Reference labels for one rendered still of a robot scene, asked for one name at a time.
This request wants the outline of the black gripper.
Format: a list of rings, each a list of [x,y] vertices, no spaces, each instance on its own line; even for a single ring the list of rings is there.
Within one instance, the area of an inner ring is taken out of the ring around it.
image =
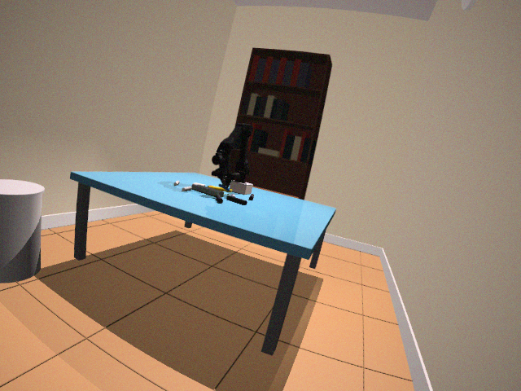
[[[227,174],[221,175],[218,178],[221,180],[221,184],[223,186],[225,186],[226,189],[228,189],[232,179],[240,178],[240,173],[231,173],[231,171],[230,171],[231,164],[230,163],[222,163],[222,164],[219,164],[219,166],[226,167]],[[215,176],[214,170],[212,171],[212,176]]]

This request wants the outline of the grey keyboard with white letter keys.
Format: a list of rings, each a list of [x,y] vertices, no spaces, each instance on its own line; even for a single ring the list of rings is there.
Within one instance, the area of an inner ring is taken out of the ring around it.
[[[200,192],[206,193],[206,194],[209,194],[211,196],[215,196],[216,194],[218,194],[220,197],[223,197],[223,195],[224,195],[223,191],[218,191],[218,190],[213,189],[211,187],[206,187],[206,186],[203,186],[203,185],[200,185],[200,184],[192,184],[192,189],[194,189],[196,191],[200,191]]]

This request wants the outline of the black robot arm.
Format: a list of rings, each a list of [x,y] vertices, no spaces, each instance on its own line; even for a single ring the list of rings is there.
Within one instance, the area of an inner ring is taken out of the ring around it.
[[[249,124],[238,123],[233,130],[233,132],[229,135],[228,138],[224,138],[218,149],[215,156],[212,158],[212,163],[214,165],[219,165],[222,163],[230,163],[230,155],[234,148],[234,142],[239,135],[241,135],[241,146],[239,159],[236,161],[235,172],[240,173],[240,178],[237,178],[236,182],[245,183],[246,174],[249,175],[250,170],[248,166],[247,160],[247,148],[248,148],[248,139],[252,134],[253,127]],[[240,171],[239,171],[240,170]],[[243,171],[243,172],[241,172]],[[246,172],[246,173],[244,173]],[[214,170],[215,176],[220,177],[221,175],[227,174],[226,167],[217,168]]]

